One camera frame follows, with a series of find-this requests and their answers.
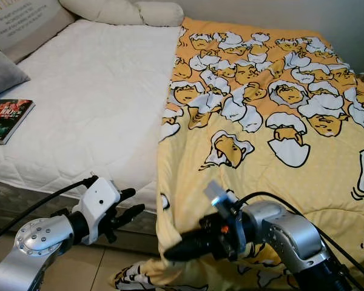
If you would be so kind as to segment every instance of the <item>black cable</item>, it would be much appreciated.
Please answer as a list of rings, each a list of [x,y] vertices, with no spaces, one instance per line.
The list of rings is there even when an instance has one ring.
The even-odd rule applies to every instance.
[[[303,217],[305,217],[298,209],[296,209],[294,206],[292,206],[290,203],[288,203],[286,200],[268,193],[268,192],[254,192],[251,193],[245,197],[243,197],[242,199],[240,199],[239,201],[237,201],[235,203],[235,207],[238,209],[240,209],[242,207],[242,205],[244,203],[246,203],[248,200],[255,198],[257,196],[268,196],[271,198],[276,199],[277,201],[281,202],[282,204],[284,204],[288,209],[291,209],[295,214],[301,215]],[[346,251],[344,251],[333,239],[331,239],[325,232],[323,232],[322,230],[320,230],[317,226],[314,225],[314,227],[318,230],[319,234],[321,234],[322,237],[324,237],[326,240],[328,240],[340,253],[342,253],[343,256],[345,256],[345,258],[347,258],[355,267],[357,267],[363,274],[364,274],[364,267],[361,266],[354,258],[351,257],[350,254],[348,254]],[[327,245],[327,243],[325,243],[326,248],[329,250],[329,252],[331,253],[332,256],[334,256],[334,258],[338,261],[337,257],[335,257],[335,255],[333,254],[333,252],[330,250],[329,246]]]
[[[352,282],[352,284],[359,290],[359,291],[364,291],[364,287],[360,285],[359,282],[356,281],[355,278],[353,278],[353,276],[349,273],[346,272],[345,276],[347,277],[348,280],[350,280]]]
[[[49,196],[43,198],[42,200],[38,201],[37,203],[35,203],[34,205],[32,205],[31,207],[29,207],[28,209],[26,209],[25,211],[23,211],[22,213],[20,213],[16,218],[14,218],[13,220],[11,220],[11,222],[9,222],[6,226],[4,226],[1,230],[0,230],[0,236],[2,236],[5,232],[7,232],[8,230],[11,229],[11,227],[13,227],[15,224],[17,224],[20,220],[22,220],[23,218],[25,218],[27,215],[29,215],[31,212],[33,212],[35,209],[37,209],[38,207],[42,206],[43,204],[45,204],[46,202],[49,202],[51,199],[59,196],[62,193],[65,193],[69,190],[72,190],[73,188],[76,188],[80,185],[84,185],[87,188],[89,188],[96,180],[98,179],[97,176],[92,176],[90,178],[87,179],[83,179],[80,182],[76,182],[70,186],[67,186],[61,190],[58,190],[55,193],[50,194]]]

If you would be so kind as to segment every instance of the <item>bedsheet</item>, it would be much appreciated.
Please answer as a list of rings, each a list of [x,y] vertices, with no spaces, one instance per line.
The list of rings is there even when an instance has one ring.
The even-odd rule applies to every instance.
[[[124,206],[141,202],[155,211],[157,144],[178,32],[82,19],[21,62],[31,81],[0,98],[31,99],[36,107],[0,145],[0,182],[51,193],[94,172],[136,188]]]
[[[364,83],[318,33],[185,19],[181,36],[158,152],[160,252],[215,211],[203,193],[214,179],[239,198],[281,196],[364,265]],[[269,245],[252,243],[235,263],[151,260],[111,282],[297,287]]]

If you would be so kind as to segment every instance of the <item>gray pillow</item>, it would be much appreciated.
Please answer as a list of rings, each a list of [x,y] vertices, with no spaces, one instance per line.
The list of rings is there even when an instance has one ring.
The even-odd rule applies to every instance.
[[[30,78],[0,52],[0,93]]]

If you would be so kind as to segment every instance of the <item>wall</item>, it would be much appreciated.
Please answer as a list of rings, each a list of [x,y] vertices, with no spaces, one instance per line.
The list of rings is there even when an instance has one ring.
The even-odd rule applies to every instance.
[[[320,32],[357,73],[364,72],[364,0],[156,1],[177,2],[194,19]]]

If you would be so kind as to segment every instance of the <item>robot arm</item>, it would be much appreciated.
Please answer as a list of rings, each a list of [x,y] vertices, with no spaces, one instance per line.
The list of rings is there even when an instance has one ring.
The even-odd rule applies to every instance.
[[[11,252],[0,262],[0,291],[37,291],[46,268],[73,244],[92,244],[103,233],[110,243],[116,240],[113,229],[144,210],[140,204],[115,217],[116,205],[134,194],[134,189],[119,191],[110,181],[98,178],[72,213],[34,219],[22,226]]]
[[[306,218],[272,201],[236,206],[216,183],[205,190],[217,213],[200,220],[200,230],[182,234],[182,241],[164,253],[171,261],[188,261],[206,253],[235,261],[246,243],[268,243],[294,275],[301,290],[349,291],[351,286]]]

